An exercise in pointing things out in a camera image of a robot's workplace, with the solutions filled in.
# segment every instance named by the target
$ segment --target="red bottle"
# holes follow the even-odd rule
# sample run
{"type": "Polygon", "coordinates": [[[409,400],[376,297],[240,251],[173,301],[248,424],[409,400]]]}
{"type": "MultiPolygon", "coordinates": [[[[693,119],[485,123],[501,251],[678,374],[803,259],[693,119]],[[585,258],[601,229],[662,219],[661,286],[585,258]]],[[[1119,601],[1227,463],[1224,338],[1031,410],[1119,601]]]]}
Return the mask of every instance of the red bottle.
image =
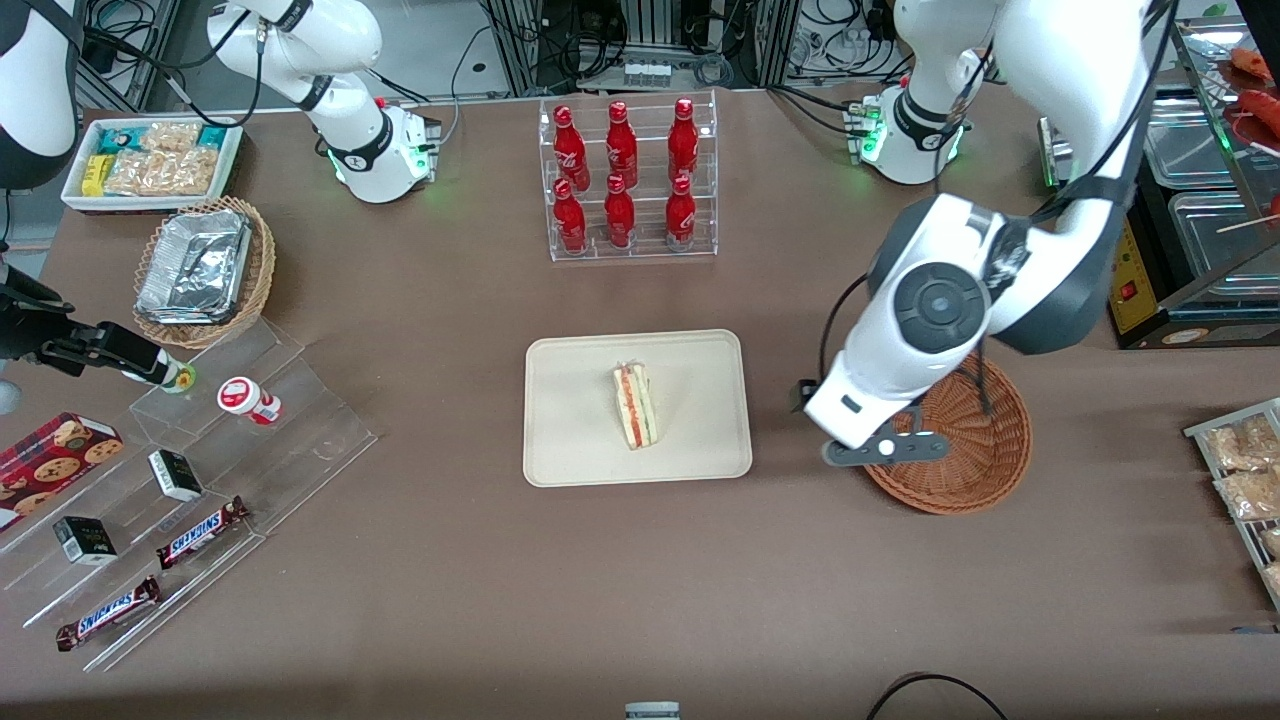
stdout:
{"type": "Polygon", "coordinates": [[[573,113],[564,105],[556,108],[556,163],[561,174],[573,183],[573,190],[586,192],[591,187],[591,172],[586,169],[586,143],[582,133],[573,127],[573,113]]]}
{"type": "Polygon", "coordinates": [[[672,182],[698,169],[698,128],[694,126],[694,101],[687,97],[676,100],[676,122],[667,136],[667,152],[671,156],[667,174],[672,182]]]}
{"type": "Polygon", "coordinates": [[[586,215],[582,213],[582,204],[573,197],[573,187],[564,178],[556,178],[552,190],[556,193],[552,214],[556,215],[556,228],[564,252],[581,255],[586,252],[586,215]]]}
{"type": "Polygon", "coordinates": [[[609,102],[609,135],[604,138],[609,151],[609,172],[622,176],[628,188],[640,182],[640,159],[636,150],[636,131],[627,122],[627,104],[609,102]]]}
{"type": "Polygon", "coordinates": [[[631,247],[636,237],[636,204],[627,193],[622,174],[609,176],[609,196],[604,199],[604,217],[609,222],[609,243],[618,250],[631,247]]]}
{"type": "Polygon", "coordinates": [[[671,197],[667,199],[667,247],[684,252],[694,243],[694,213],[698,205],[689,195],[689,176],[678,176],[671,182],[671,197]]]}

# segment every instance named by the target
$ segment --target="snickers bar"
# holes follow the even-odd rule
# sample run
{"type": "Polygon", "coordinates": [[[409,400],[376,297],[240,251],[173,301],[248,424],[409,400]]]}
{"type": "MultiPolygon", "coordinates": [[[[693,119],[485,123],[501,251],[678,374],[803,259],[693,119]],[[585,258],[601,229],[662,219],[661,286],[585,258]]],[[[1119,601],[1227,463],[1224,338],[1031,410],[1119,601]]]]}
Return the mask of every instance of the snickers bar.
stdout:
{"type": "Polygon", "coordinates": [[[99,607],[91,615],[81,618],[79,623],[70,623],[58,629],[58,651],[67,652],[87,641],[90,635],[119,621],[134,610],[160,602],[160,583],[154,575],[147,575],[142,584],[122,594],[111,602],[99,607]]]}
{"type": "Polygon", "coordinates": [[[246,515],[248,515],[248,509],[244,507],[244,502],[237,495],[230,502],[219,507],[218,512],[205,518],[198,525],[179,536],[178,539],[157,550],[156,556],[160,557],[160,568],[163,570],[173,568],[184,555],[196,552],[246,515]]]}

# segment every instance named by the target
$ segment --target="woven basket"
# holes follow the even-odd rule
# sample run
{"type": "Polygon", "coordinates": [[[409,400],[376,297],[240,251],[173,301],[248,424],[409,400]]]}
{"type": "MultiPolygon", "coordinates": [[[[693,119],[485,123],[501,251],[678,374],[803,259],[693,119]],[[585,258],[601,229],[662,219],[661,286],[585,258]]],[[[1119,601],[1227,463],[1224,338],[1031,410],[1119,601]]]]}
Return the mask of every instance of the woven basket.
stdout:
{"type": "MultiPolygon", "coordinates": [[[[1009,377],[986,361],[988,418],[973,377],[978,359],[961,363],[964,373],[951,373],[933,386],[922,404],[925,430],[942,433],[951,451],[942,460],[868,465],[867,473],[884,492],[937,515],[987,510],[1014,492],[1032,459],[1032,425],[1027,406],[1009,377]]],[[[910,416],[893,420],[899,432],[910,429],[910,416]]]]}
{"type": "MultiPolygon", "coordinates": [[[[221,325],[161,325],[152,323],[133,311],[133,322],[142,328],[142,334],[147,338],[163,343],[177,345],[189,350],[204,350],[232,333],[241,333],[253,324],[253,320],[262,313],[266,305],[266,296],[271,292],[271,273],[275,270],[275,240],[271,237],[271,228],[266,227],[262,215],[252,205],[236,197],[219,197],[211,202],[201,202],[191,208],[183,208],[178,213],[182,215],[200,215],[215,213],[218,210],[236,210],[243,213],[253,223],[253,236],[250,238],[248,259],[244,261],[244,278],[241,281],[239,306],[230,322],[221,325]]],[[[142,251],[142,261],[133,273],[133,291],[142,292],[142,282],[147,277],[151,266],[151,254],[155,252],[156,241],[160,238],[160,228],[151,233],[151,242],[142,251]]]]}

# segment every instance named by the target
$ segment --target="yellow label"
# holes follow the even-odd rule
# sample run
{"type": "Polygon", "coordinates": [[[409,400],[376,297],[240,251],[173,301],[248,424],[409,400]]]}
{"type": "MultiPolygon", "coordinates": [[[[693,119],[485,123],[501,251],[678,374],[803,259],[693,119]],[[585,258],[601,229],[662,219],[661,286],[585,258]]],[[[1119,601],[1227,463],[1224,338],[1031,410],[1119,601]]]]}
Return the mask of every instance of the yellow label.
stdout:
{"type": "Polygon", "coordinates": [[[1111,273],[1111,314],[1116,328],[1126,333],[1147,318],[1156,314],[1156,293],[1151,290],[1147,269],[1138,254],[1138,243],[1133,238],[1129,220],[1124,222],[1124,232],[1116,245],[1116,259],[1111,273]]]}
{"type": "Polygon", "coordinates": [[[81,195],[84,197],[101,197],[102,183],[106,176],[111,174],[111,165],[115,164],[115,155],[91,155],[84,165],[84,179],[81,181],[81,195]]]}

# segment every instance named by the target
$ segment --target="table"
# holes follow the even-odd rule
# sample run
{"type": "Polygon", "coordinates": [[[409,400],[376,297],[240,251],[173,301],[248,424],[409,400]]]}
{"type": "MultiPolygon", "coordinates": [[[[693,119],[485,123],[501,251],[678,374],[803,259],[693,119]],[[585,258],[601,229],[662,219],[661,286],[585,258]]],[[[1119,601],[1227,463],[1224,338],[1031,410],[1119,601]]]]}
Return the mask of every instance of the table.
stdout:
{"type": "MultiPolygon", "coordinates": [[[[943,190],[1029,211],[1036,115],[982,95],[943,190]]],[[[1120,352],[1105,322],[1044,357],[992,343],[1034,421],[1027,479],[986,514],[914,512],[823,465],[787,391],[928,188],[851,168],[838,136],[764,92],[719,101],[721,255],[641,268],[548,260],[535,102],[465,106],[439,182],[387,206],[334,181],[301,114],[253,118],[236,187],[279,247],[266,314],[383,438],[108,674],[0,607],[4,716],[620,717],[669,698],[691,720],[858,717],[936,670],[1015,717],[1274,717],[1280,643],[1226,633],[1274,615],[1179,430],[1277,395],[1280,351],[1120,352]],[[742,341],[745,478],[524,480],[531,342],[698,328],[742,341]]],[[[44,279],[82,320],[128,322],[155,224],[68,213],[44,279]]],[[[101,370],[5,377],[26,389],[5,443],[142,391],[101,370]]],[[[980,716],[938,688],[904,694],[900,710],[980,716]]]]}

